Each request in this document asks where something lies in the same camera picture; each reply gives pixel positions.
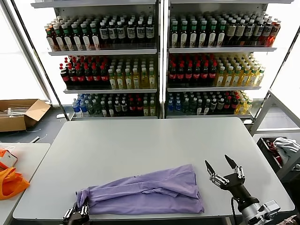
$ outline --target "orange bag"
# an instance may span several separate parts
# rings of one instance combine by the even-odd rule
[[[10,167],[0,172],[0,200],[11,198],[29,186],[22,174]]]

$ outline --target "cardboard box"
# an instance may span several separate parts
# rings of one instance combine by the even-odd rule
[[[0,118],[0,132],[26,130],[34,126],[45,115],[50,106],[39,99],[0,100],[0,111],[10,105],[30,105],[24,116]]]

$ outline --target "gray table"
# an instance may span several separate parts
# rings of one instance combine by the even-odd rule
[[[0,147],[15,146],[11,153],[18,157],[15,164],[16,171],[22,173],[23,177],[30,181],[38,166],[47,153],[50,144],[30,144],[30,143],[0,143]],[[22,193],[0,201],[0,224],[9,224],[12,212],[19,202]]]
[[[33,177],[13,217],[60,220],[75,191],[127,176],[192,164],[204,201],[202,214],[92,215],[92,220],[224,217],[231,194],[211,183],[204,160],[232,173],[224,154],[244,167],[246,188],[262,203],[294,209],[289,195],[238,118],[66,122]]]

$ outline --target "white cloth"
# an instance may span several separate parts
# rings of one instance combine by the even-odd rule
[[[273,144],[282,158],[283,164],[285,164],[290,157],[293,157],[293,155],[300,150],[300,145],[296,143],[296,140],[288,138],[278,137]]]

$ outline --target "purple shirt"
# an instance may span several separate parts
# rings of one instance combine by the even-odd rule
[[[127,177],[76,194],[79,207],[89,198],[90,214],[204,212],[192,165]]]

